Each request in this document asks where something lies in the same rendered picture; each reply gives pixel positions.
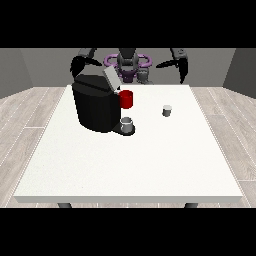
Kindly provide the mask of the red pod holder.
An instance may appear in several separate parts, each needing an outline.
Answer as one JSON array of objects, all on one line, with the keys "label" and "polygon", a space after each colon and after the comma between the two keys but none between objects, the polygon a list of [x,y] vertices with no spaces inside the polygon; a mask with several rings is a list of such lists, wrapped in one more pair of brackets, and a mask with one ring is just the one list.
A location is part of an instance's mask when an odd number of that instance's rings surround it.
[{"label": "red pod holder", "polygon": [[133,106],[133,92],[130,90],[122,90],[119,92],[120,107],[129,109]]}]

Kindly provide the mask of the pale grey machine lid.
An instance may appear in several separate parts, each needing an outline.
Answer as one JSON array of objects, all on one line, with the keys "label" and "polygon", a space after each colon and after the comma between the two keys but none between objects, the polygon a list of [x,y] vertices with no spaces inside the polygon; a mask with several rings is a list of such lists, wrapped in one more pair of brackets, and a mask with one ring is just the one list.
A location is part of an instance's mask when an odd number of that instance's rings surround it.
[{"label": "pale grey machine lid", "polygon": [[103,70],[103,74],[107,79],[109,86],[112,91],[116,91],[120,85],[122,84],[121,80],[119,79],[116,70],[113,66],[109,66]]}]

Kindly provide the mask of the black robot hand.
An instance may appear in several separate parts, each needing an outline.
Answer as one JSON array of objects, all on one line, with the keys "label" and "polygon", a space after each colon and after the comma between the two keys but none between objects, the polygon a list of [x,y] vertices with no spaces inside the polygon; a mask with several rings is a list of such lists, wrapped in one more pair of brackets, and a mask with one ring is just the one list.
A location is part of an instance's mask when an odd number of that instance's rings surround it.
[{"label": "black robot hand", "polygon": [[86,65],[101,66],[101,63],[95,59],[83,56],[76,56],[72,59],[70,72],[76,78]]},{"label": "black robot hand", "polygon": [[175,66],[179,69],[180,83],[183,83],[188,74],[188,60],[186,58],[180,58],[179,60],[169,60],[157,65],[157,68],[166,68]]}]

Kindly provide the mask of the small grey cup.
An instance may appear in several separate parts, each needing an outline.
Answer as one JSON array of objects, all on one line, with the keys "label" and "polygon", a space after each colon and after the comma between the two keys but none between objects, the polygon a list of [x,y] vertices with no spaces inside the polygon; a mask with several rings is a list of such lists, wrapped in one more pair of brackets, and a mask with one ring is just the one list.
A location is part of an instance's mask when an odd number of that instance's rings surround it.
[{"label": "small grey cup", "polygon": [[129,133],[133,129],[133,121],[130,117],[123,117],[120,120],[120,124],[121,124],[121,131],[124,133]]}]

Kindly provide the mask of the black coffee machine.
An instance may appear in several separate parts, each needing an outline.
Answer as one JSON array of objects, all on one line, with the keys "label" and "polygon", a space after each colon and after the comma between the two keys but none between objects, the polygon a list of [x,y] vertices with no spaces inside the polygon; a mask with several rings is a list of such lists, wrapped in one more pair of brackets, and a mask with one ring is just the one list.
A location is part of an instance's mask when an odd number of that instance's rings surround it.
[{"label": "black coffee machine", "polygon": [[74,79],[72,91],[82,126],[100,133],[116,132],[123,136],[135,133],[134,124],[131,132],[121,131],[120,91],[112,91],[104,76],[80,74]]}]

